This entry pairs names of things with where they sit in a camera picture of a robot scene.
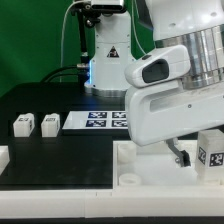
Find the green wall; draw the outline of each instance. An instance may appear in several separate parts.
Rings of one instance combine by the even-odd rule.
[[[60,38],[64,13],[72,0],[0,0],[0,96],[17,84],[39,82],[60,67]],[[130,9],[131,0],[126,1]],[[65,65],[79,62],[77,19],[66,27]],[[145,51],[153,48],[152,32],[137,26]],[[87,30],[90,55],[94,32]],[[132,53],[142,54],[132,37]]]

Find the white robot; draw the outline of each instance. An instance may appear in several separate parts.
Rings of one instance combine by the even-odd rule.
[[[84,4],[86,26],[95,27],[95,56],[85,90],[103,97],[125,96],[130,84],[124,70],[131,54],[131,18],[124,0],[92,0]]]
[[[125,70],[132,140],[144,146],[224,124],[223,2],[141,1],[156,49]]]

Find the black tabletop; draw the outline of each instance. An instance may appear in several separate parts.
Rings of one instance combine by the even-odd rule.
[[[127,130],[60,130],[57,138],[41,137],[46,114],[58,113],[61,127],[70,111],[123,111],[124,98],[85,94],[77,84],[30,83],[0,98],[0,145],[9,146],[10,163],[0,176],[0,190],[111,189],[113,140],[128,139]],[[29,138],[15,138],[13,123],[33,113]]]

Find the small white cube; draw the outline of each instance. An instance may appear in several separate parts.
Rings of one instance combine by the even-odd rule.
[[[10,159],[8,146],[0,146],[0,175],[5,170],[9,161]]]
[[[13,124],[15,137],[29,137],[35,127],[33,114],[21,114]]]
[[[224,134],[220,130],[199,132],[195,170],[202,181],[224,179]]]
[[[46,115],[41,123],[41,131],[43,138],[57,137],[60,129],[60,116],[58,114]]]

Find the blue light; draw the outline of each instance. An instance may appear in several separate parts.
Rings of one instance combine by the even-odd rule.
[[[92,61],[89,62],[89,84],[92,84]]]

